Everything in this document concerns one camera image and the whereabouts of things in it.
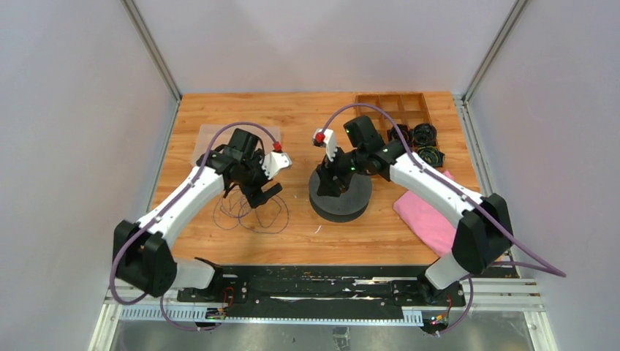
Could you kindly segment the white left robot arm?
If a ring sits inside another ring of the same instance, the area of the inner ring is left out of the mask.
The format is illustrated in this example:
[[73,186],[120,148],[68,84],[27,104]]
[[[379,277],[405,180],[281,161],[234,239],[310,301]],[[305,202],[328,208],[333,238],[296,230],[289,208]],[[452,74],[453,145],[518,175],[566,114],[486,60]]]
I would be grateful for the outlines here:
[[190,174],[165,200],[137,221],[117,224],[109,283],[119,303],[126,301],[116,290],[117,279],[155,298],[182,288],[195,289],[207,302],[222,297],[221,266],[199,257],[177,259],[172,248],[198,212],[219,195],[227,196],[238,189],[249,206],[257,208],[282,190],[279,183],[267,190],[263,187],[281,170],[291,167],[291,159],[271,132],[266,134],[273,144],[268,152],[258,135],[244,129],[246,125],[235,122],[222,127]]

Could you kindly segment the dark grey filament spool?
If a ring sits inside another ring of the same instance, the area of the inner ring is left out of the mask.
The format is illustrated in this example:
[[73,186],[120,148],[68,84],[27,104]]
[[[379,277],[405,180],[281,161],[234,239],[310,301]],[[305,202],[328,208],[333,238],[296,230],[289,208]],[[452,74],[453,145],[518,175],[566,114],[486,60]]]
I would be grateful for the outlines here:
[[349,189],[339,197],[319,196],[320,178],[313,171],[309,179],[309,203],[313,210],[330,222],[351,222],[368,208],[372,195],[371,178],[354,174]]

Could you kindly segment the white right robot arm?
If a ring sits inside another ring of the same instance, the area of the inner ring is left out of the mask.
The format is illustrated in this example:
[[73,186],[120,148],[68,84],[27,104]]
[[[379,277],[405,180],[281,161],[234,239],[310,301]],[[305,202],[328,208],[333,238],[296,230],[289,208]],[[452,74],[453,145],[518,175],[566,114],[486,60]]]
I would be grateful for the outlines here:
[[345,125],[353,149],[344,152],[327,126],[316,129],[313,144],[325,149],[317,166],[321,196],[338,197],[349,191],[354,174],[378,175],[417,195],[440,213],[454,229],[447,253],[419,275],[420,299],[438,304],[447,288],[471,274],[480,274],[512,245],[506,200],[498,194],[483,196],[457,184],[424,162],[407,144],[401,131],[386,142],[367,116]]

